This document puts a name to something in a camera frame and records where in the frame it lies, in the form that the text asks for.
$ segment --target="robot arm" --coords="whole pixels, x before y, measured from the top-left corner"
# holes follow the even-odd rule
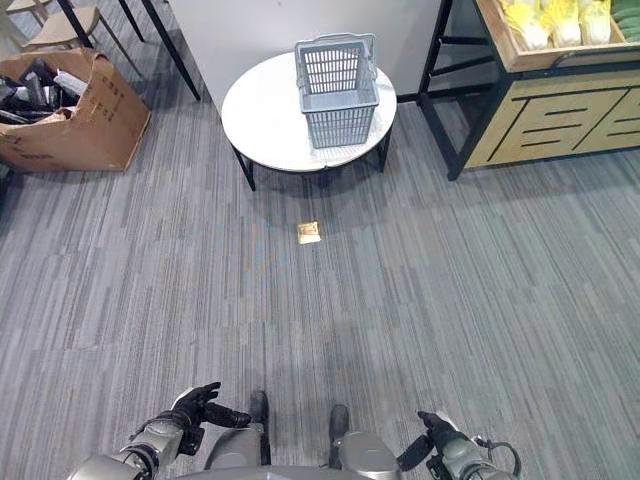
[[[182,426],[170,420],[154,419],[119,453],[91,457],[69,480],[153,479],[178,456],[183,437]]]
[[[471,441],[458,431],[451,420],[444,414],[418,412],[418,416],[427,427],[427,434],[421,435],[411,446],[398,457],[398,464],[403,471],[418,466],[424,459],[433,478],[439,480],[515,480],[520,475],[520,458],[517,452],[507,443],[493,444],[479,437]],[[486,460],[478,447],[487,448],[489,460]],[[499,470],[492,463],[491,450],[496,447],[511,449],[515,458],[513,474]]]
[[[204,421],[228,428],[242,428],[251,417],[209,402],[218,396],[220,383],[184,392],[171,410],[145,422],[129,443],[113,455],[97,455],[85,461],[68,480],[152,480],[178,455],[195,455],[204,436]]]

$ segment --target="cardboard box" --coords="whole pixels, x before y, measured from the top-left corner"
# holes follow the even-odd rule
[[[103,55],[87,48],[25,53],[0,62],[0,74],[18,80],[35,58],[88,83],[75,112],[60,109],[32,125],[0,123],[0,158],[28,172],[124,170],[151,113]]]

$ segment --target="wooden display shelf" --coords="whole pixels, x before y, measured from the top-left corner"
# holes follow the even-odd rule
[[[497,0],[475,0],[485,39],[445,35],[452,2],[441,0],[418,95],[450,180],[466,168],[640,147],[640,42],[624,42],[613,20],[617,43],[524,51]],[[446,44],[487,45],[493,54],[436,69]],[[429,90],[434,77],[488,61],[499,67],[495,84]],[[486,105],[458,151],[433,103],[487,90]]]
[[[640,60],[640,42],[627,43],[613,17],[608,45],[553,48],[550,44],[546,50],[530,51],[523,49],[513,35],[498,0],[476,0],[476,5],[508,72],[541,70],[560,61],[566,67]]]

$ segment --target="chair leg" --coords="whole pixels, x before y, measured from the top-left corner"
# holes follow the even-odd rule
[[[100,21],[102,22],[102,24],[104,25],[104,28],[107,29],[107,32],[109,32],[109,35],[111,35],[111,38],[113,38],[113,41],[115,42],[115,44],[118,46],[118,48],[120,49],[120,51],[122,52],[122,54],[127,57],[127,60],[129,61],[129,63],[131,64],[131,66],[133,67],[133,69],[136,71],[136,73],[141,77],[144,78],[144,75],[142,75],[142,73],[140,73],[140,70],[138,70],[138,67],[136,67],[136,64],[133,63],[133,60],[131,60],[131,57],[129,56],[129,54],[127,53],[127,51],[124,49],[124,47],[122,46],[122,44],[120,43],[120,40],[118,40],[118,37],[116,37],[116,34],[113,33],[113,30],[111,30],[111,27],[109,26],[109,24],[106,22],[106,20],[104,19],[104,17],[102,15],[100,15]]]
[[[41,27],[44,27],[44,23],[42,22],[42,19],[40,18],[40,15],[38,15],[33,10],[29,10],[29,12],[31,12],[31,15],[33,15],[33,18],[36,19],[36,22],[38,22],[38,25],[40,25]]]

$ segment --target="white wall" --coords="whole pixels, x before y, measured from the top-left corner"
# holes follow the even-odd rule
[[[171,0],[218,109],[252,66],[324,33],[377,35],[378,66],[398,94],[416,93],[438,0]]]

